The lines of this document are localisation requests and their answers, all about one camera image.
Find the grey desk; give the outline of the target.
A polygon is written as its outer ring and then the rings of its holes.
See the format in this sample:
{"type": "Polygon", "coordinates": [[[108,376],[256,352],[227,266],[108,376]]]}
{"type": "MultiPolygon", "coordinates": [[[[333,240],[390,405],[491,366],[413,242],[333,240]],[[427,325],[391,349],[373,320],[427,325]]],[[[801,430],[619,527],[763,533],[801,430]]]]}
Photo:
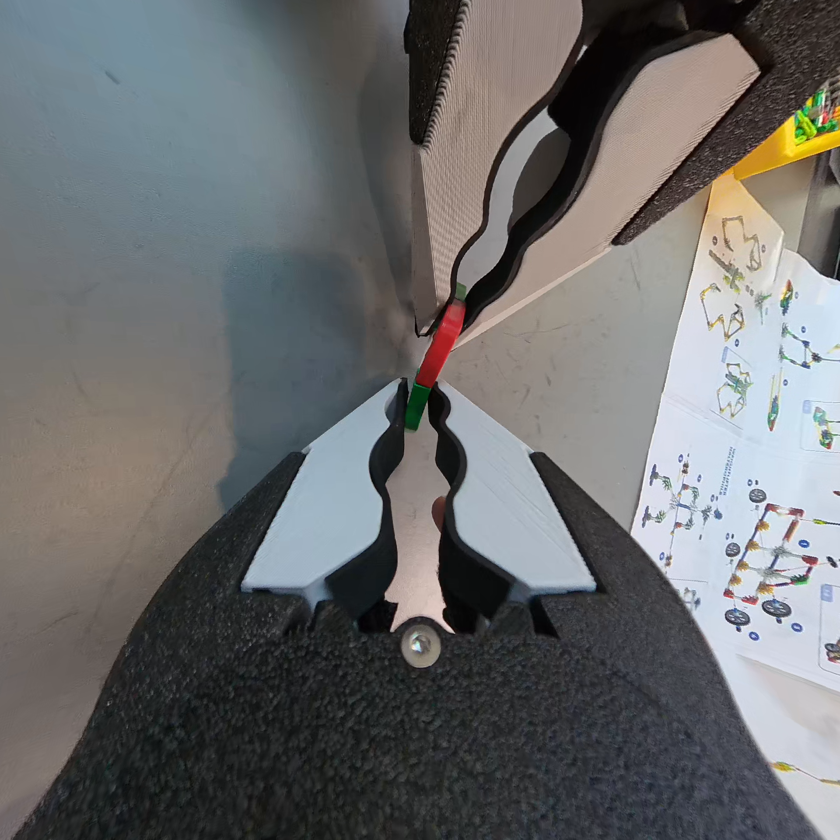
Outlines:
{"type": "Polygon", "coordinates": [[[595,593],[428,621],[429,668],[381,587],[240,590],[409,358],[412,11],[2,2],[2,834],[819,838],[545,456],[595,593]]]}

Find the red toy connector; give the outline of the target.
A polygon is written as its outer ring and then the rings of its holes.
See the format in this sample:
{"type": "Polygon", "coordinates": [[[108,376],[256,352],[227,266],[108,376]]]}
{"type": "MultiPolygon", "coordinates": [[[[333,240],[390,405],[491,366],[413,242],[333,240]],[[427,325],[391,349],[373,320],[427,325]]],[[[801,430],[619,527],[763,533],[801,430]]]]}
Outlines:
{"type": "Polygon", "coordinates": [[[465,314],[463,300],[456,298],[448,305],[415,375],[417,385],[427,389],[434,386],[459,338],[465,314]]]}

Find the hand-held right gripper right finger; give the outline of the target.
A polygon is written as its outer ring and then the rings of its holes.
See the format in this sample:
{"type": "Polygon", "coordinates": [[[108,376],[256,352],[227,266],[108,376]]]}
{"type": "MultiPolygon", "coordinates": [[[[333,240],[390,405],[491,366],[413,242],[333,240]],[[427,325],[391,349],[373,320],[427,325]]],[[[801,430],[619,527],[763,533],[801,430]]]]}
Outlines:
{"type": "Polygon", "coordinates": [[[590,593],[595,577],[532,457],[534,451],[452,385],[427,402],[435,463],[448,483],[438,548],[446,602],[499,607],[590,593]]]}

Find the yellow parts bin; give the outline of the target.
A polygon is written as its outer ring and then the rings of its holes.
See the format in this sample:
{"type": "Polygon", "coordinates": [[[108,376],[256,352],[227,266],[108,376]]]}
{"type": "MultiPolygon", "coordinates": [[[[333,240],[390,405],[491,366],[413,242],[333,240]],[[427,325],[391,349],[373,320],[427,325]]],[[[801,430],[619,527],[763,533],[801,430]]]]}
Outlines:
{"type": "MultiPolygon", "coordinates": [[[[835,79],[839,81],[839,76],[826,80],[818,89],[826,82],[835,79]]],[[[838,147],[839,131],[796,146],[793,141],[793,115],[794,112],[766,141],[733,167],[732,174],[737,180],[743,181],[751,176],[769,172],[838,147]]]]}

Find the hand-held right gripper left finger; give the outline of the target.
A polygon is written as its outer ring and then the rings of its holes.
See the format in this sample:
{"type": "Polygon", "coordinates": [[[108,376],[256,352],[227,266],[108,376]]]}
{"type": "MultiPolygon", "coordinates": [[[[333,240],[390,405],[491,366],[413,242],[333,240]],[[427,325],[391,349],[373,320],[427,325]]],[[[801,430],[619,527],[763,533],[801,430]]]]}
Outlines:
{"type": "Polygon", "coordinates": [[[406,379],[394,380],[307,446],[245,573],[245,592],[310,607],[373,607],[397,567],[387,481],[403,460],[406,379]]]}

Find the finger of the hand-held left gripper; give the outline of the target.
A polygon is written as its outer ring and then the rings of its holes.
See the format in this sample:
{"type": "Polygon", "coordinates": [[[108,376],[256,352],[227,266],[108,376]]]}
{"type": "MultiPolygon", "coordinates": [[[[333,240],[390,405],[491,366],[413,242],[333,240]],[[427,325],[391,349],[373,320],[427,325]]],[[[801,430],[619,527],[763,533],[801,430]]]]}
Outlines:
{"type": "Polygon", "coordinates": [[[580,1],[412,1],[412,294],[428,336],[487,229],[492,185],[581,46],[580,1]]]}
{"type": "Polygon", "coordinates": [[[549,109],[570,138],[560,173],[512,226],[467,295],[458,344],[587,267],[753,84],[760,68],[732,34],[696,30],[617,62],[594,45],[549,109]]]}

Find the pile of toy pieces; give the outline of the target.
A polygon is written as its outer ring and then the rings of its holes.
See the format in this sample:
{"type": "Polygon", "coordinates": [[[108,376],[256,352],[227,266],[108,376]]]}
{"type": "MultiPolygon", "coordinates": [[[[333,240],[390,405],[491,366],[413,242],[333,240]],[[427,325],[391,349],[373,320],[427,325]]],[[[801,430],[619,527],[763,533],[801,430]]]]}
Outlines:
{"type": "Polygon", "coordinates": [[[800,146],[839,131],[839,82],[826,82],[793,115],[793,141],[800,146]]]}

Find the fold-out toy instruction sheet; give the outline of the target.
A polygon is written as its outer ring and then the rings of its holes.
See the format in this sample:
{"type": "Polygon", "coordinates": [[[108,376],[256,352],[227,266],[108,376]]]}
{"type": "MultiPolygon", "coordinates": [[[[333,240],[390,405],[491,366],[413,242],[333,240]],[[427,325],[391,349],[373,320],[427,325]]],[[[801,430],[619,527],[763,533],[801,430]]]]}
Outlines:
{"type": "Polygon", "coordinates": [[[838,789],[838,281],[714,182],[632,535],[775,769],[838,789]]]}

